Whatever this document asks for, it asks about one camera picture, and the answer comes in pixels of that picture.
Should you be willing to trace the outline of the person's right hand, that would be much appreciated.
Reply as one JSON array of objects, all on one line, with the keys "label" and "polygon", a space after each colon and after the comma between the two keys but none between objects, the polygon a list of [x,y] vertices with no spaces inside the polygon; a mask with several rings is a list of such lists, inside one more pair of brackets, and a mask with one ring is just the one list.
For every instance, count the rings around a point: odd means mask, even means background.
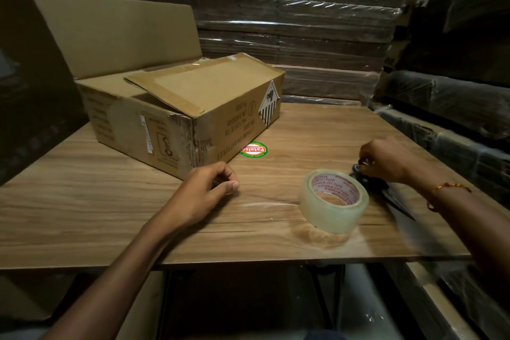
[{"label": "person's right hand", "polygon": [[414,171],[420,164],[420,158],[399,143],[393,137],[377,138],[362,145],[360,152],[371,152],[384,166],[386,182],[401,183],[413,186]]}]

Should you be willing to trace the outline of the person's left hand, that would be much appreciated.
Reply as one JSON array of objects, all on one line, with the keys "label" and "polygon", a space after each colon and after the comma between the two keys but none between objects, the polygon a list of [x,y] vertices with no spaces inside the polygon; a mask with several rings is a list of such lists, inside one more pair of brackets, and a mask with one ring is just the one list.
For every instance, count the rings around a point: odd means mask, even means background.
[{"label": "person's left hand", "polygon": [[170,230],[175,230],[203,220],[230,196],[215,197],[213,188],[221,182],[232,180],[239,181],[235,171],[222,161],[193,169],[161,209],[159,216],[162,223]]}]

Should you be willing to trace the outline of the black scissors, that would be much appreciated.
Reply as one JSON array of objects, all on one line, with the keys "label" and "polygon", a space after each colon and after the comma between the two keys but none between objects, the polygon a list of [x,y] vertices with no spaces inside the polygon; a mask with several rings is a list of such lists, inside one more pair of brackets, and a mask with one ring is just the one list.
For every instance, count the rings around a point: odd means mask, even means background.
[{"label": "black scissors", "polygon": [[405,215],[410,220],[416,221],[408,212],[407,208],[392,194],[391,188],[386,181],[377,177],[367,176],[360,171],[361,167],[365,165],[368,165],[367,161],[359,159],[358,162],[352,166],[350,176],[360,182],[367,192],[379,196],[379,198],[384,200],[389,206]]}]

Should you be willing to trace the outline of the person's left forearm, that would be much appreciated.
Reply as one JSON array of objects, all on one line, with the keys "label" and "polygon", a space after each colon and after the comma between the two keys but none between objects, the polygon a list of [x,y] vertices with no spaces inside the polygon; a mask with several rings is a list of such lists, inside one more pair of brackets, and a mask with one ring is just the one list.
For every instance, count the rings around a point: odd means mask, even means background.
[{"label": "person's left forearm", "polygon": [[40,340],[115,340],[151,268],[190,212],[162,209]]}]

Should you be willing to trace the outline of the person's right forearm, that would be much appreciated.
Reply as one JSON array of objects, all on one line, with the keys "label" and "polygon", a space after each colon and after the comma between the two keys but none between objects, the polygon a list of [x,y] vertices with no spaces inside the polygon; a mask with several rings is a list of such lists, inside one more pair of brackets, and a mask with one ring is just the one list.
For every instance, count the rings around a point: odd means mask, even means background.
[{"label": "person's right forearm", "polygon": [[457,234],[488,278],[510,288],[510,218],[440,169],[420,163],[414,185]]}]

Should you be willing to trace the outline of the round red green sticker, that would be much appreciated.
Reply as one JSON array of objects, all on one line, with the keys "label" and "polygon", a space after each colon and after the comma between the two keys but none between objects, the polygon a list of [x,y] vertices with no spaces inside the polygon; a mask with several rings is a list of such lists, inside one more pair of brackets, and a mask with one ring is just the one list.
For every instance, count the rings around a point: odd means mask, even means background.
[{"label": "round red green sticker", "polygon": [[264,157],[268,152],[265,144],[259,142],[251,142],[240,150],[240,155],[249,158],[261,158]]}]

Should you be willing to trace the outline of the clear packing tape roll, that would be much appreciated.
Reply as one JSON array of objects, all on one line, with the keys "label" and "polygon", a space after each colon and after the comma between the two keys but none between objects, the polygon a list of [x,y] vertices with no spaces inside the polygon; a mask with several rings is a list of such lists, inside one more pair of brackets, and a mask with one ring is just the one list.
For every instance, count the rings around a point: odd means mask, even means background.
[{"label": "clear packing tape roll", "polygon": [[314,227],[328,233],[350,234],[369,204],[362,184],[331,169],[317,169],[303,179],[298,207]]}]

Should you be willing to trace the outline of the open brown cardboard box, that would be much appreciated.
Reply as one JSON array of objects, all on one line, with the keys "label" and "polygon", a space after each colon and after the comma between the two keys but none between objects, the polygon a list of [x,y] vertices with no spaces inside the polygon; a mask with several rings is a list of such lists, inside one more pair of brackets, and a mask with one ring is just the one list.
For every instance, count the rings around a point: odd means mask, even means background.
[{"label": "open brown cardboard box", "polygon": [[96,138],[184,179],[228,162],[279,117],[285,72],[246,53],[204,58],[191,6],[34,0]]}]

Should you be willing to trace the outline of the plastic wrapped cardboard bundle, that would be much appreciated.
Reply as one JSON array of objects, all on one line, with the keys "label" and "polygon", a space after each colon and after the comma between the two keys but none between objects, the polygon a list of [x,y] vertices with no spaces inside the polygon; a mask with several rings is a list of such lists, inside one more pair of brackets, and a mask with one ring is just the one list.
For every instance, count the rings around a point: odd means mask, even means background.
[{"label": "plastic wrapped cardboard bundle", "polygon": [[510,88],[396,71],[367,105],[510,210]]}]

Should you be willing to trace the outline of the stack of wrapped flat cardboard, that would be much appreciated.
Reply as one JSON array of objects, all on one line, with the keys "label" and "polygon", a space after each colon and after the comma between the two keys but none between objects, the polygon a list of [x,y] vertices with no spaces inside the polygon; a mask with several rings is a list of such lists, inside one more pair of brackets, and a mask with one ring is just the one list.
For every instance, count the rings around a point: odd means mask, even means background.
[{"label": "stack of wrapped flat cardboard", "polygon": [[148,0],[190,5],[204,57],[246,53],[285,71],[284,94],[369,99],[405,0]]}]

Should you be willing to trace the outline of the dark plastic wrapped bundle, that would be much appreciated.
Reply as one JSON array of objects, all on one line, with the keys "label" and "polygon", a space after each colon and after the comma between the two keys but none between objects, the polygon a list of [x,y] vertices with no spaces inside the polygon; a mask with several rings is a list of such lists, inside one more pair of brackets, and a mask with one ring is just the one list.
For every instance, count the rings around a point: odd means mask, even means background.
[{"label": "dark plastic wrapped bundle", "polygon": [[409,30],[397,70],[510,87],[510,0],[417,0]]}]

